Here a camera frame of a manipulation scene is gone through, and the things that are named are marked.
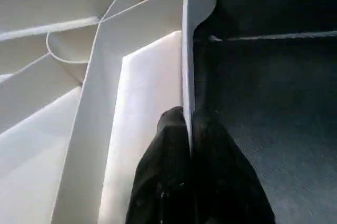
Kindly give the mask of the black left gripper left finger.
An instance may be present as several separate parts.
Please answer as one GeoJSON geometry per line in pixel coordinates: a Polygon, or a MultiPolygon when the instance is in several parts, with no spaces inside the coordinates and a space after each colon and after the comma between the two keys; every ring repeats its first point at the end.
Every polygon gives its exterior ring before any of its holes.
{"type": "Polygon", "coordinates": [[[192,223],[192,169],[182,107],[164,112],[139,161],[126,223],[192,223]]]}

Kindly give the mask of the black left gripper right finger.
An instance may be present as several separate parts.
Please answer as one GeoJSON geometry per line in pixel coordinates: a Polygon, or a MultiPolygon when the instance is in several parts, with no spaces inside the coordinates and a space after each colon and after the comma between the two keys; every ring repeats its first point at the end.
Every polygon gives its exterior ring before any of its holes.
{"type": "Polygon", "coordinates": [[[194,112],[192,130],[199,223],[275,223],[255,169],[217,115],[194,112]]]}

